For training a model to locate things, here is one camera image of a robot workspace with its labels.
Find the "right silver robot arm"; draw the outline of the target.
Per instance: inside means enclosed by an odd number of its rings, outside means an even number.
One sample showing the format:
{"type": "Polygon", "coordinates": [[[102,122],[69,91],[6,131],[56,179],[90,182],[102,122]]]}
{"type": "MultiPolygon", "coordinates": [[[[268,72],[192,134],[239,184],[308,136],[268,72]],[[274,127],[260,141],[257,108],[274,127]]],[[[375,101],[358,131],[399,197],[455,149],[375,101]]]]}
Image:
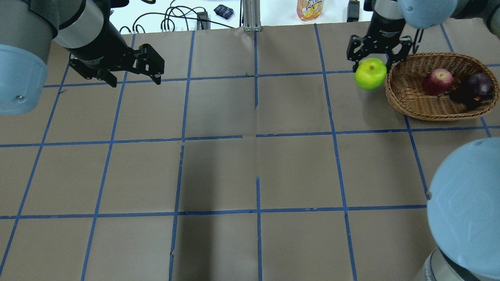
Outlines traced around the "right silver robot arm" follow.
{"type": "MultiPolygon", "coordinates": [[[[448,18],[482,18],[499,36],[498,0],[366,0],[368,33],[353,35],[346,57],[357,71],[372,53],[389,56],[386,67],[407,62],[411,38],[399,41],[405,24],[418,30],[448,18]]],[[[430,184],[427,220],[437,243],[416,279],[499,280],[499,138],[474,140],[453,151],[430,184]]]]}

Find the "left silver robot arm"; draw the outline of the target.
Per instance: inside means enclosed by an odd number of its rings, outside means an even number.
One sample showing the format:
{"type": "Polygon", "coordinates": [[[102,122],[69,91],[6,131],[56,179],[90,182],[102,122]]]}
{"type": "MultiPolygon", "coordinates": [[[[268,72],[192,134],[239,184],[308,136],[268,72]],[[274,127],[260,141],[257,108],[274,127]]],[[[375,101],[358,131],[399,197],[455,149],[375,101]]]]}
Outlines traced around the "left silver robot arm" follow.
{"type": "Polygon", "coordinates": [[[81,77],[117,86],[116,71],[161,84],[164,59],[148,43],[130,47],[110,21],[128,0],[2,0],[0,2],[0,112],[26,114],[39,103],[55,41],[81,77]]]}

